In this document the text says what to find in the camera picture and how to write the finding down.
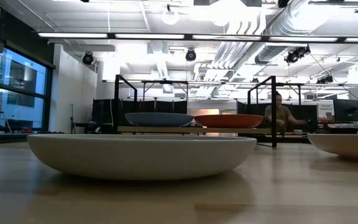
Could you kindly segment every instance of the computer monitor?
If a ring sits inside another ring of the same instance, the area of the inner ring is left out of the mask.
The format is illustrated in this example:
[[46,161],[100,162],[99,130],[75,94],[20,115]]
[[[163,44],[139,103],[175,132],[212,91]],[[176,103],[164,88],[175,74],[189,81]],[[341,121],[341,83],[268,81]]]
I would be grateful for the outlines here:
[[358,121],[358,100],[334,100],[335,121]]

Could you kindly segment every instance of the pipe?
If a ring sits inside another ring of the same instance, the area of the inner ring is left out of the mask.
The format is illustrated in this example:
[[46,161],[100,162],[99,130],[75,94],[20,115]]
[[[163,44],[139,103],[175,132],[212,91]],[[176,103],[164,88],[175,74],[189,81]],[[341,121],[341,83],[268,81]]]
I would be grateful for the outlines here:
[[44,19],[42,19],[40,16],[38,16],[37,13],[35,13],[32,9],[30,9],[28,6],[26,6],[21,0],[17,0],[18,3],[22,4],[28,11],[30,11],[33,15],[37,16],[38,19],[40,19],[45,25],[49,26],[53,31],[55,28],[51,26],[48,22],[46,22]]

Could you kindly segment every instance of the white wall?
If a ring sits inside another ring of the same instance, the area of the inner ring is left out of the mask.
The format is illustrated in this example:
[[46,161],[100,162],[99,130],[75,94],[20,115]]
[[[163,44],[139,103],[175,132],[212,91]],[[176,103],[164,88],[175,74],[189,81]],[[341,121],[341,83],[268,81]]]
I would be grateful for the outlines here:
[[96,95],[97,75],[55,45],[49,130],[70,133],[71,107],[74,122],[87,122]]

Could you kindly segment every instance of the ventilation duct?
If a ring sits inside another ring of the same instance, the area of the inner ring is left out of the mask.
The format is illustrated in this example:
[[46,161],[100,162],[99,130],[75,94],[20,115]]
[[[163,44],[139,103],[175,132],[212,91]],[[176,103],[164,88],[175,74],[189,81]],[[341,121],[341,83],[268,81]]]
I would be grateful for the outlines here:
[[[308,35],[324,24],[337,9],[334,6],[309,5],[308,2],[309,0],[293,0],[265,29],[263,35]],[[286,48],[253,43],[234,67],[235,73],[247,73],[247,76],[251,77],[263,66],[257,68],[246,64],[268,64]]]
[[[168,54],[168,44],[161,40],[153,40],[147,44],[147,53],[154,54],[155,64],[160,78],[162,80],[171,80],[172,77],[168,75],[167,61],[165,60]],[[173,93],[172,85],[164,84],[162,89],[164,93]]]

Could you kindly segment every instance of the wooden table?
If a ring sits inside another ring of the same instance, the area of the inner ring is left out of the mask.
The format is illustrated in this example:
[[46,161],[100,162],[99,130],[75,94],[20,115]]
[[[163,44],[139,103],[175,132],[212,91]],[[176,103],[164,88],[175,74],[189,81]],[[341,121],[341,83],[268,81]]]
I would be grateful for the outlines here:
[[270,134],[268,128],[160,128],[160,127],[135,127],[120,126],[120,133],[240,133],[240,134]]

